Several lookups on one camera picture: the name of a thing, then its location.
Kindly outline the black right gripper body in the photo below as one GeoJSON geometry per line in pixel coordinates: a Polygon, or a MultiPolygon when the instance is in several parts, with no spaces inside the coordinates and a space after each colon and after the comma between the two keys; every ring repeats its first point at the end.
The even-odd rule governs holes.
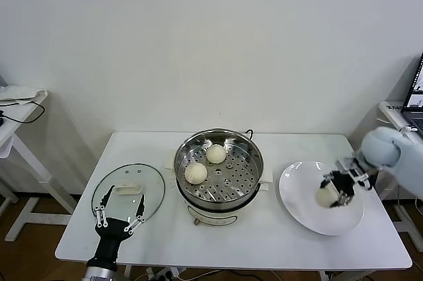
{"type": "Polygon", "coordinates": [[[352,199],[355,196],[354,185],[355,182],[349,174],[341,173],[340,171],[335,171],[335,176],[333,183],[339,193],[345,192],[348,195],[352,195],[352,199]]]}

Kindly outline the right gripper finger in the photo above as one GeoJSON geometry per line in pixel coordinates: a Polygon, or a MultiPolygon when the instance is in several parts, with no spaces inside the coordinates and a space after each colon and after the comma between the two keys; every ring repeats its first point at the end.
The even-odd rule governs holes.
{"type": "Polygon", "coordinates": [[[330,205],[330,208],[344,207],[349,205],[352,201],[352,195],[348,195],[345,192],[342,192],[338,199],[330,205]]]}
{"type": "Polygon", "coordinates": [[[327,190],[336,190],[336,187],[333,183],[333,179],[335,176],[335,172],[332,171],[328,174],[323,175],[323,180],[320,183],[320,189],[327,189],[327,190]]]}

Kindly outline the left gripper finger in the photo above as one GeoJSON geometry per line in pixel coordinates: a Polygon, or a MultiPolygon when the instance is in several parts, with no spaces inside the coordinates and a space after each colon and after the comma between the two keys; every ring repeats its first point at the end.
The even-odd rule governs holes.
{"type": "Polygon", "coordinates": [[[139,205],[137,207],[136,213],[135,213],[135,219],[124,229],[126,233],[129,235],[132,235],[134,231],[145,222],[145,218],[143,217],[145,211],[145,195],[142,194],[139,205]]]}
{"type": "Polygon", "coordinates": [[[96,187],[93,194],[93,215],[96,220],[96,228],[108,227],[106,219],[106,206],[114,190],[114,185],[96,187]]]}

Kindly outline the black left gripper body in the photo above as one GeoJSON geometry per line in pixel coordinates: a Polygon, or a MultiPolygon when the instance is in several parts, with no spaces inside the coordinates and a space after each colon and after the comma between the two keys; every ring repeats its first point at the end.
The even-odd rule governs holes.
{"type": "Polygon", "coordinates": [[[116,261],[120,244],[130,237],[130,224],[127,221],[106,218],[107,226],[96,227],[100,237],[94,258],[101,261],[116,261]]]}

